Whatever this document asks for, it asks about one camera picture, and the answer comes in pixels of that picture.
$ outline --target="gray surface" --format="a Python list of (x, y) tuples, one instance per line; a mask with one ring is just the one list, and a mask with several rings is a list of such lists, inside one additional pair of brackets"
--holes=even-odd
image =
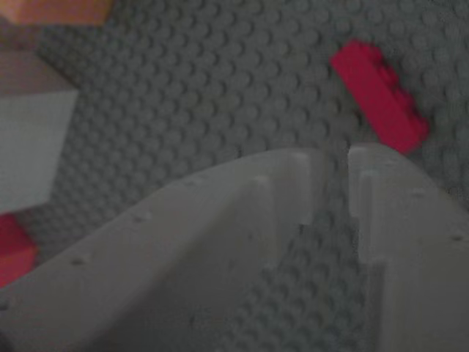
[[(427, 0), (117, 0), (102, 29), (46, 31), (40, 55), (82, 96), (52, 203), (21, 216), (40, 245), (40, 260), (170, 180), (283, 146), (318, 146), (335, 159), (323, 211), (331, 229), (322, 236), (339, 238), (338, 228), (348, 224), (347, 149), (374, 138), (328, 66), (351, 37), (384, 49), (431, 123), (429, 140), (412, 158), (466, 203), (468, 16), (467, 4), (449, 0), (444, 6)], [(312, 260), (325, 255), (305, 248)], [(340, 248), (352, 253), (349, 242)], [(324, 262), (334, 275), (313, 282), (329, 292), (342, 267), (331, 258)], [(355, 276), (346, 281), (356, 282)], [(287, 287), (296, 293), (300, 286)], [(289, 304), (281, 294), (277, 302)], [(338, 313), (334, 308), (325, 316), (335, 322)], [(335, 340), (337, 324), (320, 332), (311, 325), (305, 335), (316, 331)], [(276, 331), (276, 347), (266, 351), (288, 340), (283, 328)], [(354, 351), (350, 345), (344, 351)]]

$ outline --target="white lego piece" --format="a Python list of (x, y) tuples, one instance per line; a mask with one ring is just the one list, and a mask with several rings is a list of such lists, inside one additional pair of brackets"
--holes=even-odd
[(469, 213), (388, 147), (352, 146), (349, 171), (369, 267), (364, 351), (466, 352)]
[(0, 54), (0, 213), (49, 200), (77, 96), (33, 53)]
[(18, 351), (69, 351), (108, 329), (113, 351), (209, 351), (311, 223), (329, 166), (316, 150), (276, 150), (156, 191), (0, 292), (0, 331)]

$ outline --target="white lego block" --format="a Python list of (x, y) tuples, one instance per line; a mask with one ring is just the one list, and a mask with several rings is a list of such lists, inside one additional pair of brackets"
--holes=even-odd
[(77, 96), (33, 53), (0, 54), (0, 213), (49, 200)]

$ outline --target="lego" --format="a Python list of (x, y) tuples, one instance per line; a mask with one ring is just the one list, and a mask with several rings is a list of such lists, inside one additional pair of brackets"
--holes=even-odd
[(318, 150), (271, 150), (176, 180), (1, 291), (18, 303), (0, 331), (19, 351), (211, 351), (263, 270), (278, 267), (283, 299), (303, 278), (279, 263), (332, 170)]
[(50, 199), (77, 95), (33, 53), (0, 53), (0, 213)]
[(353, 145), (348, 160), (368, 271), (363, 351), (466, 351), (469, 213), (383, 145)]
[(429, 126), (416, 111), (412, 96), (399, 87), (397, 74), (383, 60), (377, 47), (351, 40), (330, 63), (380, 141), (408, 153), (425, 140)]
[(34, 267), (37, 247), (13, 215), (0, 215), (0, 288)]
[(103, 24), (114, 0), (1, 0), (0, 13), (14, 24)]
[[(335, 161), (330, 179), (335, 186), (328, 188), (328, 205), (317, 219), (321, 226), (305, 227), (295, 239), (295, 246), (307, 250), (312, 258), (310, 265), (298, 265), (299, 270), (313, 283), (316, 265), (329, 267), (330, 275), (327, 284), (318, 285), (315, 297), (307, 296), (307, 290), (302, 296), (309, 286), (300, 281), (287, 285), (288, 298), (282, 299), (270, 294), (271, 285), (281, 284), (279, 273), (271, 272), (270, 281), (256, 284), (261, 293), (259, 303), (252, 313), (241, 316), (239, 329), (227, 332), (219, 350), (363, 351), (365, 273), (357, 268), (356, 261), (353, 263), (356, 234), (348, 212), (343, 211), (347, 187), (340, 185), (347, 184), (346, 146), (377, 138), (340, 78), (336, 74), (319, 75), (324, 79), (316, 81), (311, 69), (328, 67), (330, 57), (351, 38), (390, 48), (388, 62), (432, 126), (422, 148), (407, 157), (445, 188), (461, 194), (460, 202), (468, 207), (469, 91), (463, 62), (468, 57), (469, 26), (466, 12), (460, 11), (467, 6), (464, 0), (454, 0), (454, 6), (447, 8), (432, 6), (428, 0), (361, 0), (358, 11), (356, 2), (118, 0), (103, 27), (55, 26), (44, 30), (38, 54), (80, 87), (81, 97), (67, 135), (53, 197), (47, 205), (19, 216), (40, 246), (39, 263), (47, 262), (125, 211), (138, 201), (134, 194), (144, 196), (166, 185), (179, 162), (187, 161), (190, 169), (186, 171), (191, 173), (248, 155), (257, 148), (271, 150), (278, 139), (286, 136), (290, 141), (293, 138), (295, 145), (324, 150)], [(412, 3), (412, 12), (407, 12), (405, 7), (409, 5), (402, 6), (401, 2)], [(218, 6), (218, 12), (211, 10), (213, 5)], [(240, 35), (241, 21), (254, 25), (250, 34)], [(445, 26), (449, 23), (458, 25), (460, 32), (452, 40), (446, 37)], [(199, 24), (210, 27), (207, 37), (193, 33)], [(420, 40), (414, 45), (417, 34), (426, 38), (427, 48), (420, 46)], [(279, 42), (290, 48), (285, 56), (276, 50)], [(443, 50), (449, 58), (442, 61), (445, 54), (435, 52)], [(180, 61), (170, 65), (164, 58), (175, 54), (179, 54)], [(206, 63), (210, 54), (217, 56), (212, 67)], [(260, 64), (259, 59), (251, 59), (254, 56), (261, 59)], [(230, 85), (237, 81), (236, 72), (246, 71), (254, 77), (252, 85), (243, 90)], [(295, 92), (284, 91), (284, 77), (292, 73), (298, 75), (300, 86)], [(202, 75), (206, 86), (199, 80)], [(142, 82), (149, 85), (144, 95), (140, 95)], [(183, 83), (185, 91), (173, 95), (168, 87), (174, 82)], [(462, 88), (457, 101), (446, 95), (446, 87), (454, 84)], [(280, 96), (288, 99), (287, 105), (277, 104)], [(159, 107), (170, 99), (177, 103), (177, 110), (171, 116), (164, 115)], [(243, 109), (252, 104), (259, 112), (255, 119), (248, 120)], [(293, 123), (297, 109), (308, 112), (306, 120), (298, 124)], [(234, 134), (232, 127), (240, 120), (247, 124), (248, 138), (240, 144), (229, 142)], [(206, 126), (202, 136), (193, 132), (193, 125), (200, 122)], [(174, 146), (172, 161), (165, 162), (165, 131), (175, 126), (184, 130), (183, 141)], [(148, 133), (135, 133), (142, 127)], [(140, 177), (128, 177), (125, 168), (119, 166), (123, 161), (128, 165), (125, 151), (134, 145), (141, 148), (141, 154), (130, 160), (130, 165), (136, 174), (146, 175), (144, 183)], [(455, 155), (456, 163), (448, 162), (450, 154)], [(317, 245), (318, 238), (324, 246)], [(326, 246), (340, 249), (340, 263), (326, 254)], [(296, 265), (293, 254), (284, 261)], [(340, 280), (346, 283), (347, 297), (337, 296), (334, 309), (318, 309), (321, 298)], [(295, 312), (294, 300), (303, 300), (306, 312), (296, 317), (296, 329), (279, 331), (275, 315), (269, 315), (270, 307)], [(312, 318), (316, 313), (320, 319)], [(339, 316), (347, 318), (339, 321)], [(331, 329), (341, 332), (339, 346), (329, 346), (325, 341)], [(298, 345), (293, 348), (291, 342)]]

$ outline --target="plastic toy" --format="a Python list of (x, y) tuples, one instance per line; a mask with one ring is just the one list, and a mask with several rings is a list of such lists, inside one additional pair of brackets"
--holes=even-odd
[(377, 47), (350, 41), (330, 60), (383, 144), (401, 153), (417, 148), (429, 128), (412, 96)]
[(13, 215), (0, 216), (0, 287), (34, 267), (37, 248)]
[(113, 0), (0, 0), (0, 13), (15, 24), (102, 24)]
[(50, 199), (77, 97), (33, 53), (0, 54), (0, 213)]

